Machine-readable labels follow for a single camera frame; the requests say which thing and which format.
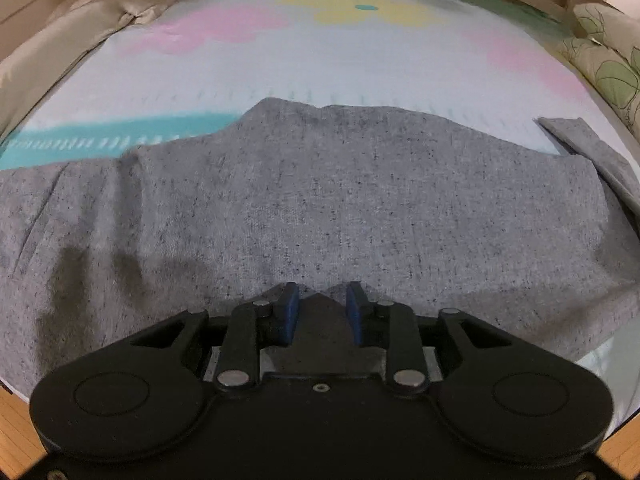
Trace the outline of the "floral bed sheet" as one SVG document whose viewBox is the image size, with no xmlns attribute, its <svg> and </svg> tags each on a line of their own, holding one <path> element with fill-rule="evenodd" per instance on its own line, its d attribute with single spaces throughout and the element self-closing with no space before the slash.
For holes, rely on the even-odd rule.
<svg viewBox="0 0 640 480">
<path fill-rule="evenodd" d="M 556 47 L 562 29 L 500 0 L 182 0 L 88 53 L 16 125 L 6 169 L 114 157 L 216 132 L 265 98 L 392 106 L 544 153 L 541 117 L 634 138 Z"/>
</svg>

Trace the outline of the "grey speckled pants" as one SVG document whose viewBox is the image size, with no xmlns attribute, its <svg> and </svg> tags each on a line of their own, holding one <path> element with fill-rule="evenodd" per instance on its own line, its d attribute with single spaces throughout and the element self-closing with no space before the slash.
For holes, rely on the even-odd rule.
<svg viewBox="0 0 640 480">
<path fill-rule="evenodd" d="M 564 358 L 639 312 L 639 183 L 580 119 L 546 154 L 434 115 L 260 101 L 224 130 L 1 175 L 1 376 L 292 281 L 468 311 Z"/>
</svg>

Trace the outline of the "beige pillow near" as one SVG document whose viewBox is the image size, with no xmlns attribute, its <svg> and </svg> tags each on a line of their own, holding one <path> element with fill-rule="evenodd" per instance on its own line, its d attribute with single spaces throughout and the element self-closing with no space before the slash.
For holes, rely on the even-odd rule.
<svg viewBox="0 0 640 480">
<path fill-rule="evenodd" d="M 70 7 L 1 62 L 1 136 L 108 37 L 154 20 L 164 0 L 72 0 Z"/>
</svg>

